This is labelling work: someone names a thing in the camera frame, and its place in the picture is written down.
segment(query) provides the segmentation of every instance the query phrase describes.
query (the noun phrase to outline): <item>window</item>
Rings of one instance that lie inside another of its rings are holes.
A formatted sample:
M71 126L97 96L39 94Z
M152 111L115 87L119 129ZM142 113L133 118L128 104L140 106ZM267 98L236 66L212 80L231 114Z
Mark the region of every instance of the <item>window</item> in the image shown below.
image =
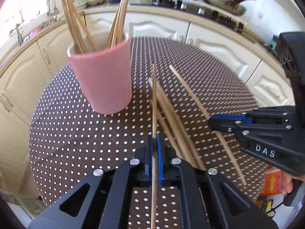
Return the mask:
M28 23L46 12L46 0L6 0L0 9L0 46L10 38L16 24Z

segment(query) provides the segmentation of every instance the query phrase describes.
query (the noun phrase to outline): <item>polka dot tablecloth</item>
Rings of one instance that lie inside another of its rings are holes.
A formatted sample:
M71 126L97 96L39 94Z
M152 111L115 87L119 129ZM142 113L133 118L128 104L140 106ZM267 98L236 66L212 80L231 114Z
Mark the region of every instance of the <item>polka dot tablecloth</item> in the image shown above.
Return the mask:
M242 153L233 134L224 134L241 166L247 186L235 169L203 114L171 70L172 64L214 113L240 114L255 108L246 85L213 55L177 41L155 37L131 40L133 97L113 115L95 112L82 94L70 65L45 89L35 110L29 137L30 162L40 195L47 206L96 168L111 170L145 146L152 131L152 98L148 78L152 64L177 114L207 168L216 167L253 201L263 184L265 164ZM168 139L158 126L165 145ZM150 189L133 190L129 228L150 227ZM158 192L157 228L180 228L179 201L174 187Z

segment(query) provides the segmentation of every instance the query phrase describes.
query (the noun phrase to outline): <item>cabinet door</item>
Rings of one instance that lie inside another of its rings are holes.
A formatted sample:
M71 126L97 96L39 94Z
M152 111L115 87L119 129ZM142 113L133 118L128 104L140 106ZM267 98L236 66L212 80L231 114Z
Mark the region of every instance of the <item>cabinet door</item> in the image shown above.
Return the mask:
M90 32L109 31L114 20L115 13L99 13L85 15L86 25Z
M192 23L186 42L218 57L235 71L244 82L250 78L261 60L232 39Z
M8 191L15 194L29 162L29 127L1 100L0 169Z
M261 61L247 86L263 106L284 106L294 101L289 82L264 61Z
M189 22L159 15L127 13L124 28L132 37L154 36L185 42Z
M37 42L21 53L0 77L0 96L26 124L53 76Z
M67 49L73 43L67 24L38 39L38 45L53 76L68 64Z

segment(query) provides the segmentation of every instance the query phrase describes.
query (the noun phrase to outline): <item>cabinet handle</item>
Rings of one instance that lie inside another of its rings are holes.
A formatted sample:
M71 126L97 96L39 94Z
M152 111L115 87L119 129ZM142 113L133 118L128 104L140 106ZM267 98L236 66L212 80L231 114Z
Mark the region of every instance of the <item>cabinet handle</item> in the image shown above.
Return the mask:
M183 40L184 40L184 37L183 37L183 35L181 34L181 35L179 36L179 41L180 41L180 42L183 42Z
M6 99L7 104L9 104L11 107L14 107L10 100L3 93L2 96Z
M47 51L43 48L43 49L42 49L42 52L43 52L43 54L45 55L45 58L47 59L48 64L50 65L50 64L51 64L51 61L50 61L49 55L47 54Z
M9 108L6 107L6 104L4 103L4 101L2 101L2 99L0 98L0 101L2 102L4 108L6 111L11 112L11 110Z
M193 43L193 39L192 39L192 38L189 38L188 41L187 41L187 44L188 44L188 45L191 45L192 43Z

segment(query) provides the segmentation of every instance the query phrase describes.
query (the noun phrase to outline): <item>orange package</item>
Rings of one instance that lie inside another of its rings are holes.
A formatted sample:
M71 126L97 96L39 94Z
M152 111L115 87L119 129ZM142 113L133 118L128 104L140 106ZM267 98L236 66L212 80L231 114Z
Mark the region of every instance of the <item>orange package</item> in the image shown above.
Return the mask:
M282 173L278 168L272 167L265 173L265 185L260 196L281 193Z

